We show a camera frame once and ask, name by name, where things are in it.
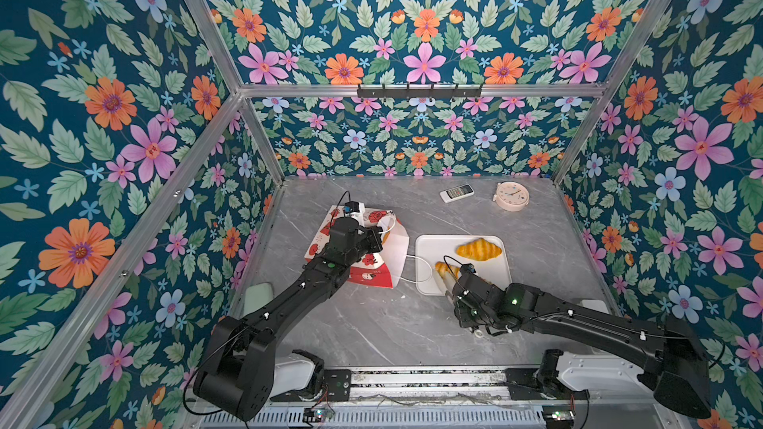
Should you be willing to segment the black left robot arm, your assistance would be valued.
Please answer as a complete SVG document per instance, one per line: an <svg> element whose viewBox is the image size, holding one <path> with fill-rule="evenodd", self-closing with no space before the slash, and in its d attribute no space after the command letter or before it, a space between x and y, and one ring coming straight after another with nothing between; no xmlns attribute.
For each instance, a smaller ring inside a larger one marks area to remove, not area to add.
<svg viewBox="0 0 763 429"><path fill-rule="evenodd" d="M329 242L303 266L301 275L262 308L214 327L189 385L200 399L238 417L253 419L275 389L276 351L285 336L348 281L351 268L383 250L383 230L343 216Z"/></svg>

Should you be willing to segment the long twisted fake bread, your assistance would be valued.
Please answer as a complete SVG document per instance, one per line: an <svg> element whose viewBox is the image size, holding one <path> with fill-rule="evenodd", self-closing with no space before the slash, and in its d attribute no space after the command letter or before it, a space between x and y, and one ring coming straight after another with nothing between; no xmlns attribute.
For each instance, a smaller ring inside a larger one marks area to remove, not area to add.
<svg viewBox="0 0 763 429"><path fill-rule="evenodd" d="M452 297L460 276L460 268L444 261L437 261L434 270L439 278L439 288L446 296Z"/></svg>

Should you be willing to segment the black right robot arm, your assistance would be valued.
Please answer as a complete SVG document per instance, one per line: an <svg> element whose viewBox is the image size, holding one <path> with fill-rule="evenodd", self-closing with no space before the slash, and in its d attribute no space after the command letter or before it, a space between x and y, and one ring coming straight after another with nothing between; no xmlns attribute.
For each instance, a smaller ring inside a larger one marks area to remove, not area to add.
<svg viewBox="0 0 763 429"><path fill-rule="evenodd" d="M462 328L552 335L604 351L639 367L637 381L657 403L694 419L711 417L711 360L689 323L674 316L663 324L629 320L522 283L501 289L468 265L446 266L440 275Z"/></svg>

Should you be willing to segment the white and red paper bag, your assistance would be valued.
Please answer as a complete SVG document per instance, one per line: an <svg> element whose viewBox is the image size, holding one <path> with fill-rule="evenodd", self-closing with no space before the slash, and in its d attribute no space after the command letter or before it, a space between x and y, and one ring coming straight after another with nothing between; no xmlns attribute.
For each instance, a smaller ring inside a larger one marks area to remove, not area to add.
<svg viewBox="0 0 763 429"><path fill-rule="evenodd" d="M333 206L321 222L321 226L312 238L304 259L311 260L320 252L329 240L332 224L337 218L342 218L343 205ZM349 281L359 285L377 288L395 288L401 280L414 283L414 278L403 277L403 268L409 254L409 233L397 217L388 209L367 208L364 226L379 226L383 250L367 255L361 262L350 269Z"/></svg>

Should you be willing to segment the yellow fake croissant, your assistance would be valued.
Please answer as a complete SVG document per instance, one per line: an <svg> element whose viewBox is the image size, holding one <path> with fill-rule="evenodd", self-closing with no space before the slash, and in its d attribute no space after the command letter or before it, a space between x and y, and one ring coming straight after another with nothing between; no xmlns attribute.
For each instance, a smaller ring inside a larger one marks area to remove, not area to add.
<svg viewBox="0 0 763 429"><path fill-rule="evenodd" d="M501 246L489 242L489 240L485 240L485 238L478 238L478 240L473 240L472 242L467 242L458 246L456 253L458 256L465 259L484 262L502 256L503 250Z"/></svg>

